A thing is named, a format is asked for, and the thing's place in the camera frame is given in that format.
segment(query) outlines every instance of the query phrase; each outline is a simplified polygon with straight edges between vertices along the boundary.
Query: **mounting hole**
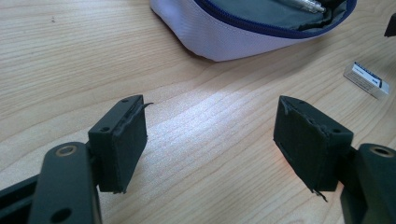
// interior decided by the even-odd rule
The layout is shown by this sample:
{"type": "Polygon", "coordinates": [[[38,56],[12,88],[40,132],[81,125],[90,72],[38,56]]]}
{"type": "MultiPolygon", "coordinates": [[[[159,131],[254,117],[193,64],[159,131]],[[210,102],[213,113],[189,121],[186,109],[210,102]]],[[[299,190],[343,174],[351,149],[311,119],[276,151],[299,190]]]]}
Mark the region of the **mounting hole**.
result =
{"type": "Polygon", "coordinates": [[[108,130],[110,130],[110,128],[109,127],[104,127],[104,128],[101,128],[101,132],[102,133],[105,133],[105,132],[107,132],[108,130]]]}
{"type": "Polygon", "coordinates": [[[56,150],[56,155],[59,157],[65,157],[75,153],[76,150],[77,150],[76,146],[72,146],[72,145],[65,146],[56,150]]]}
{"type": "Polygon", "coordinates": [[[392,158],[395,156],[393,151],[390,151],[389,149],[384,147],[371,147],[370,150],[374,152],[376,155],[386,158],[392,158]]]}
{"type": "Polygon", "coordinates": [[[70,208],[64,208],[55,212],[50,218],[50,221],[52,223],[60,223],[67,220],[71,215],[72,215],[72,210],[70,210],[70,208]]]}

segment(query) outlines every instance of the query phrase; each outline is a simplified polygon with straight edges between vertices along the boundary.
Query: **label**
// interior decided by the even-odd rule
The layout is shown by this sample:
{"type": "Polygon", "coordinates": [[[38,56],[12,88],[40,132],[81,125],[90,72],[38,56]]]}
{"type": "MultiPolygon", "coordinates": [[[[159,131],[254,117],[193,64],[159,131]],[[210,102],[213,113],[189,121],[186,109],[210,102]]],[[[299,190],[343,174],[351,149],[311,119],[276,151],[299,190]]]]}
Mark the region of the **label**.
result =
{"type": "Polygon", "coordinates": [[[352,67],[352,71],[354,71],[356,74],[360,75],[367,81],[369,81],[371,84],[377,86],[378,88],[381,88],[381,78],[377,77],[370,71],[364,69],[360,64],[354,63],[352,67]]]}

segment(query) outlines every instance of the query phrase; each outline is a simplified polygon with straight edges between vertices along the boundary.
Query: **fabric pouch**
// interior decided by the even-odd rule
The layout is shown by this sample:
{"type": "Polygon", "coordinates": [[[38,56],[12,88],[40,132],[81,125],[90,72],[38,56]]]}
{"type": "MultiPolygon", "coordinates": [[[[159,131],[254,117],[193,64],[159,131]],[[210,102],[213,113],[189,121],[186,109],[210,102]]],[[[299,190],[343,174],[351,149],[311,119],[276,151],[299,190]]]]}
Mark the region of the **fabric pouch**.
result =
{"type": "Polygon", "coordinates": [[[290,1],[150,0],[150,5],[187,49],[220,62],[324,35],[350,15],[357,0],[319,0],[324,13],[290,1]]]}

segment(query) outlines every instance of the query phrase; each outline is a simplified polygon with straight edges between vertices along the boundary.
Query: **wood grain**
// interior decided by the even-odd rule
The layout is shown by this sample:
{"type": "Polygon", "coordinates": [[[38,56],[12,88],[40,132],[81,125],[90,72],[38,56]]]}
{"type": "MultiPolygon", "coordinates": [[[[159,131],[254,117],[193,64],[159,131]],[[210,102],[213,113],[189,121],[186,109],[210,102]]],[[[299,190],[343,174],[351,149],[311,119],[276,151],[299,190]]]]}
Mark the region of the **wood grain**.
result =
{"type": "Polygon", "coordinates": [[[88,140],[119,99],[144,94],[148,145],[126,194],[101,193],[105,223],[344,223],[340,192],[311,194],[276,145],[279,95],[396,148],[393,0],[360,0],[330,33],[246,59],[188,52],[148,0],[0,3],[0,189],[45,153],[88,140]],[[343,77],[359,62],[385,79],[376,100],[343,77]]]}

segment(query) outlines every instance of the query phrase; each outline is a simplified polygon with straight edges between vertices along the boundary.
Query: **blue zipper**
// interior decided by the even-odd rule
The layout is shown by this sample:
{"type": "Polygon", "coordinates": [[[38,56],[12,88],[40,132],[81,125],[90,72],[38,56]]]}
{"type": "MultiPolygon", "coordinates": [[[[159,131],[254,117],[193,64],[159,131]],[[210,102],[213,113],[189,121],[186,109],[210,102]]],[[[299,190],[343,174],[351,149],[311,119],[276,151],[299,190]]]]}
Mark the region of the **blue zipper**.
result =
{"type": "Polygon", "coordinates": [[[283,37],[289,39],[304,39],[304,38],[314,37],[317,35],[323,35],[324,33],[330,31],[332,28],[340,24],[352,13],[353,9],[356,6],[357,0],[346,0],[346,12],[344,13],[343,17],[334,24],[316,32],[296,31],[296,30],[282,28],[279,26],[245,20],[217,7],[210,0],[194,0],[194,1],[206,13],[208,13],[215,19],[227,23],[231,26],[261,35],[270,35],[270,36],[283,37]]]}

